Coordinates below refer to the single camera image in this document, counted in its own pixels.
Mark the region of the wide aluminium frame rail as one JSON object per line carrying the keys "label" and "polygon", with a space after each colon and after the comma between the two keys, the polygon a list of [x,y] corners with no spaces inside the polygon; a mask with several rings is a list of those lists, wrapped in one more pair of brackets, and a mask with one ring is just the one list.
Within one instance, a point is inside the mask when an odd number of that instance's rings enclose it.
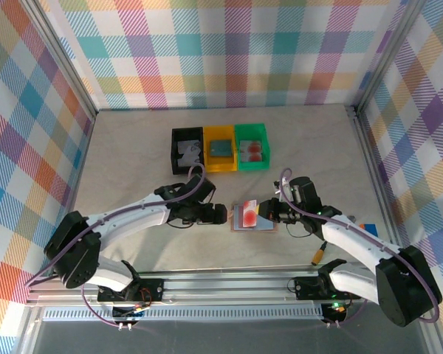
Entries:
{"label": "wide aluminium frame rail", "polygon": [[[297,300],[286,289],[293,277],[316,277],[317,271],[264,270],[264,271],[171,271],[140,274],[141,278],[163,279],[164,291],[156,305],[268,305],[293,302],[326,302],[320,300]],[[99,288],[96,285],[83,285],[68,289],[57,276],[39,277],[26,285],[35,301],[66,302],[78,291],[84,291],[91,303],[113,305],[123,308],[134,306],[133,302],[98,302]]]}

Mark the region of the green plastic bin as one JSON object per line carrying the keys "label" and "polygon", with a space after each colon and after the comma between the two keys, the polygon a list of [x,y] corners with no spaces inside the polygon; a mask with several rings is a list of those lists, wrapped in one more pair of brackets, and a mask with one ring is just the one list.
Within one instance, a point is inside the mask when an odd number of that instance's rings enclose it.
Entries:
{"label": "green plastic bin", "polygon": [[[270,166],[270,146],[267,129],[264,123],[238,124],[234,126],[236,150],[238,153],[238,169],[240,171],[268,170]],[[259,140],[262,143],[262,155],[264,160],[255,163],[240,162],[239,141]]]}

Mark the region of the yellow plastic bin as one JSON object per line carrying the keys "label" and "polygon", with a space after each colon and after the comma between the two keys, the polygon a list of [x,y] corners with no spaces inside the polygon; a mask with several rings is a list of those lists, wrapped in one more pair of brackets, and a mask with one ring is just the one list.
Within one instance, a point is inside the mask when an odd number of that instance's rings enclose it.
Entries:
{"label": "yellow plastic bin", "polygon": [[[203,127],[205,169],[209,173],[235,172],[238,169],[238,153],[236,150],[235,130],[233,125],[215,125]],[[231,158],[210,158],[211,140],[229,139],[232,142]]]}

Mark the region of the aluminium side rail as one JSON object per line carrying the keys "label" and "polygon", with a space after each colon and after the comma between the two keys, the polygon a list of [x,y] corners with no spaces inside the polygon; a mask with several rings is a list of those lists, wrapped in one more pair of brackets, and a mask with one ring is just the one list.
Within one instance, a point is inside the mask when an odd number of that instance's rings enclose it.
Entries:
{"label": "aluminium side rail", "polygon": [[382,220],[385,224],[385,232],[387,234],[386,239],[390,243],[394,243],[398,246],[404,246],[404,243],[399,236],[399,230],[396,226],[390,205],[388,203],[385,187],[382,183],[380,172],[376,164],[376,159],[374,157],[374,152],[368,140],[363,121],[360,117],[357,116],[354,106],[347,105],[345,109],[348,118],[351,120],[352,127],[357,135],[360,149],[363,153],[363,158],[365,159],[369,178],[371,179],[372,187],[377,202],[379,204]]}

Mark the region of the black plastic bin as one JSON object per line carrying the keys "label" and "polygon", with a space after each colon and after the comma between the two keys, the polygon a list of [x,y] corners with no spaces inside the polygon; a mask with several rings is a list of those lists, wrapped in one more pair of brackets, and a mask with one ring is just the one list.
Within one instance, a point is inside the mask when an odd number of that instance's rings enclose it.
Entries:
{"label": "black plastic bin", "polygon": [[[200,153],[200,162],[191,165],[190,167],[180,167],[178,159],[181,157],[177,153],[177,142],[185,140],[199,140],[201,143],[202,152]],[[187,175],[189,169],[194,166],[193,173],[201,173],[201,167],[196,164],[204,165],[204,137],[202,127],[192,128],[173,128],[171,132],[171,169],[174,175]]]}

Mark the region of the aluminium frame post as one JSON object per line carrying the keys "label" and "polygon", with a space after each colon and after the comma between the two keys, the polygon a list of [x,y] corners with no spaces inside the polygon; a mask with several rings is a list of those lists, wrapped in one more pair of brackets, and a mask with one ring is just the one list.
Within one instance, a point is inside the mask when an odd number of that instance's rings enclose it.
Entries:
{"label": "aluminium frame post", "polygon": [[93,103],[46,13],[42,9],[39,0],[19,0],[19,2],[24,7],[31,22],[35,25],[56,64],[62,70],[69,86],[73,89],[79,103],[83,106],[83,110],[95,121],[98,109]]}
{"label": "aluminium frame post", "polygon": [[357,79],[350,106],[357,114],[365,110],[378,89],[405,37],[411,31],[427,0],[390,0],[374,34]]}

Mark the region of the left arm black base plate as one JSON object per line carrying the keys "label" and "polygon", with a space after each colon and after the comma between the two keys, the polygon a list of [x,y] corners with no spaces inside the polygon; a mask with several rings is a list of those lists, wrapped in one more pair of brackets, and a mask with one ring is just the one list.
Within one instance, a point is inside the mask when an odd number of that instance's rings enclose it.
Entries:
{"label": "left arm black base plate", "polygon": [[133,280],[121,291],[99,287],[98,302],[160,302],[164,291],[163,279]]}

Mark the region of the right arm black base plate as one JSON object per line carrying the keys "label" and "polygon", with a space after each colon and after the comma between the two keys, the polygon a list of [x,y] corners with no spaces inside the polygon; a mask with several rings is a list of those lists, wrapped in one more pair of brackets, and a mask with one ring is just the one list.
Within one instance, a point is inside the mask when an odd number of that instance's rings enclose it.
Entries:
{"label": "right arm black base plate", "polygon": [[295,292],[297,300],[333,301],[360,299],[358,295],[328,289],[318,277],[294,277],[291,280],[294,285],[289,289]]}

